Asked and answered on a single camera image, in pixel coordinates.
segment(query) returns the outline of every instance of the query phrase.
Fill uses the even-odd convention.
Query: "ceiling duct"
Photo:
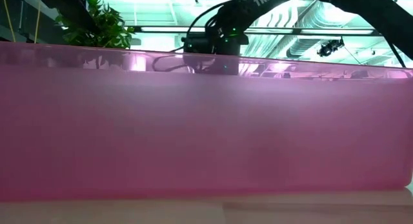
[[[337,28],[347,24],[354,14],[345,13],[328,3],[315,2],[308,12],[295,24],[297,28]],[[299,58],[309,48],[317,44],[321,39],[299,39],[297,36],[285,36],[277,47],[267,57]]]

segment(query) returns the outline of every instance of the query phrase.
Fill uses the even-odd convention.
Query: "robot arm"
[[[244,31],[259,17],[289,0],[234,0],[224,4],[207,22],[204,38],[208,46],[193,51],[196,44],[187,36],[185,52],[238,55],[239,45],[248,44]],[[320,0],[329,2],[346,12],[363,17],[386,40],[395,44],[408,57],[413,58],[413,16],[393,0]]]

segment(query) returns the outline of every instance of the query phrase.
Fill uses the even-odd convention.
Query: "pink translucent bin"
[[[0,201],[410,183],[410,71],[240,58],[241,76],[150,72],[159,56],[157,70],[183,64],[165,52],[0,43]],[[86,70],[95,59],[110,70]]]

